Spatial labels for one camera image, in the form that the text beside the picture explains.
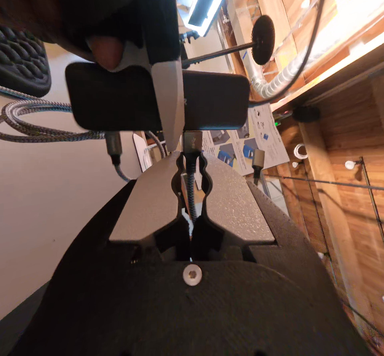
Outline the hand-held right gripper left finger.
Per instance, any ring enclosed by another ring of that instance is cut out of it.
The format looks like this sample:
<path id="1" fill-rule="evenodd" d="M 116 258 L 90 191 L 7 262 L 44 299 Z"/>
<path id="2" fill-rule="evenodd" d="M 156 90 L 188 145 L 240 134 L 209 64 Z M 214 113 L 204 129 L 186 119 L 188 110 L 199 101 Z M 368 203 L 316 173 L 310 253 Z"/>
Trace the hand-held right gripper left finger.
<path id="1" fill-rule="evenodd" d="M 157 247 L 164 253 L 184 241 L 183 161 L 182 153 L 174 151 L 139 176 L 109 236 L 111 243 Z"/>

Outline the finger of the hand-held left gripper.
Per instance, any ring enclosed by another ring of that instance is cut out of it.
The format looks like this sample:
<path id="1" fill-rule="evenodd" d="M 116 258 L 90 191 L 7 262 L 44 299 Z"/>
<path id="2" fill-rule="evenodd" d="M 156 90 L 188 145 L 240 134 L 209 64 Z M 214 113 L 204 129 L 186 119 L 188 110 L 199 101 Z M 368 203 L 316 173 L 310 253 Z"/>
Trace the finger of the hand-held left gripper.
<path id="1" fill-rule="evenodd" d="M 185 125 L 181 60 L 155 63 L 151 76 L 166 146 L 175 151 Z"/>

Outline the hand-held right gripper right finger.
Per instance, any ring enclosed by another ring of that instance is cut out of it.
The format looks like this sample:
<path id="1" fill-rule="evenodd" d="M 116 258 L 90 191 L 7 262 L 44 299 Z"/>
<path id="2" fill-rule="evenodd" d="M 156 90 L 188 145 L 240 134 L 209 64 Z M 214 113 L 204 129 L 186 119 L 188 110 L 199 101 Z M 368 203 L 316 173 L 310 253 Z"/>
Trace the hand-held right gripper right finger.
<path id="1" fill-rule="evenodd" d="M 203 152 L 200 172 L 205 193 L 192 233 L 194 256 L 219 256 L 227 247 L 275 244 L 275 237 L 247 181 L 217 157 Z"/>

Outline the person's left hand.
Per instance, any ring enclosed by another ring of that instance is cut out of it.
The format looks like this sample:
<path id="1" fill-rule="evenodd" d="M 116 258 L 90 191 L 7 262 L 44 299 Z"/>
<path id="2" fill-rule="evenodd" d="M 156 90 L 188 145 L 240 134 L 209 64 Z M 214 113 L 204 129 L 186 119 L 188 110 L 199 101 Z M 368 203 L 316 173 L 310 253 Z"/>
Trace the person's left hand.
<path id="1" fill-rule="evenodd" d="M 122 59 L 123 44 L 115 37 L 91 36 L 84 48 L 71 43 L 63 32 L 59 0 L 0 0 L 0 7 L 1 25 L 29 31 L 41 41 L 58 44 L 108 71 L 117 68 Z"/>

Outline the white display stand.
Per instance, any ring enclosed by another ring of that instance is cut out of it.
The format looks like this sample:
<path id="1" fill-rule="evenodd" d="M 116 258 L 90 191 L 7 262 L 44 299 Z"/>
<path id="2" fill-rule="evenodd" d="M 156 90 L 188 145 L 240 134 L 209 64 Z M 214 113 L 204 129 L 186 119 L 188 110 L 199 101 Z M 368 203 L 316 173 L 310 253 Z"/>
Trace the white display stand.
<path id="1" fill-rule="evenodd" d="M 159 141 L 159 143 L 157 143 L 153 138 L 150 138 L 150 144 L 148 145 L 147 139 L 143 136 L 145 136 L 143 132 L 134 132 L 132 138 L 141 171 L 145 172 L 152 165 L 165 158 L 167 156 L 167 150 L 165 141 Z"/>

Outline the printed instruction sheet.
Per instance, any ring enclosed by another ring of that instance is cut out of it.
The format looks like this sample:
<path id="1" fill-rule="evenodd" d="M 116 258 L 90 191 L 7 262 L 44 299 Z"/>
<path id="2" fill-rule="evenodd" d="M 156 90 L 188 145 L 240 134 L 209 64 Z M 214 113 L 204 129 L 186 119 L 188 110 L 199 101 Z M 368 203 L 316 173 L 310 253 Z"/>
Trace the printed instruction sheet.
<path id="1" fill-rule="evenodd" d="M 251 108 L 246 122 L 236 130 L 203 132 L 203 151 L 223 161 L 240 175 L 251 174 L 254 152 L 265 152 L 264 169 L 289 162 L 269 105 Z"/>

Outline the black pole stand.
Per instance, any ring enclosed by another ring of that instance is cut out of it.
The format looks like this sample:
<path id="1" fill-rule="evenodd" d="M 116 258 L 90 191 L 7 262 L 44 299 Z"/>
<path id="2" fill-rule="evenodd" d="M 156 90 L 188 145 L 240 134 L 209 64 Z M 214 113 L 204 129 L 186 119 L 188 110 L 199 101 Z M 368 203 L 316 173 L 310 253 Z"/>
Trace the black pole stand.
<path id="1" fill-rule="evenodd" d="M 270 16 L 260 16 L 252 28 L 252 41 L 247 44 L 230 47 L 221 51 L 212 52 L 203 56 L 184 59 L 181 61 L 182 69 L 187 69 L 191 64 L 225 56 L 246 49 L 251 49 L 252 58 L 257 65 L 265 65 L 271 58 L 275 48 L 275 27 Z"/>

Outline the black mesh cushion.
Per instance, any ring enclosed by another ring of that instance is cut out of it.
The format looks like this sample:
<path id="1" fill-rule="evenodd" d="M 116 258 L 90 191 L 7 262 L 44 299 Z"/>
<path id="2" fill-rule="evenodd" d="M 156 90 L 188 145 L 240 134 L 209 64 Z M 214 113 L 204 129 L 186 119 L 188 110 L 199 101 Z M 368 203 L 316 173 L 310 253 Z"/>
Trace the black mesh cushion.
<path id="1" fill-rule="evenodd" d="M 29 31 L 0 26 L 0 85 L 41 98 L 51 89 L 45 46 Z"/>

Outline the silver ventilation duct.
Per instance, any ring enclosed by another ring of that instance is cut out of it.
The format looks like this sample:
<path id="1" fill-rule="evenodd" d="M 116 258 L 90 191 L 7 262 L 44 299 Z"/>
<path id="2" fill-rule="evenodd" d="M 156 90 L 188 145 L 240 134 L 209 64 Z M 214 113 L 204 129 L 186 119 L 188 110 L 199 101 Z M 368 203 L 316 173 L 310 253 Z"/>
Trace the silver ventilation duct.
<path id="1" fill-rule="evenodd" d="M 317 36 L 314 41 L 310 55 L 308 56 L 308 60 L 306 61 L 303 70 L 308 68 L 321 55 L 332 48 L 336 41 L 337 39 L 334 38 L 334 34 L 326 32 L 325 29 L 321 31 L 319 36 Z M 264 100 L 271 99 L 273 96 L 286 89 L 286 87 L 293 82 L 295 75 L 303 64 L 307 51 L 308 47 L 292 59 L 288 65 L 269 83 L 267 83 L 265 79 L 261 78 L 261 71 L 256 68 L 255 63 L 252 63 L 250 65 L 250 83 L 252 88 Z"/>

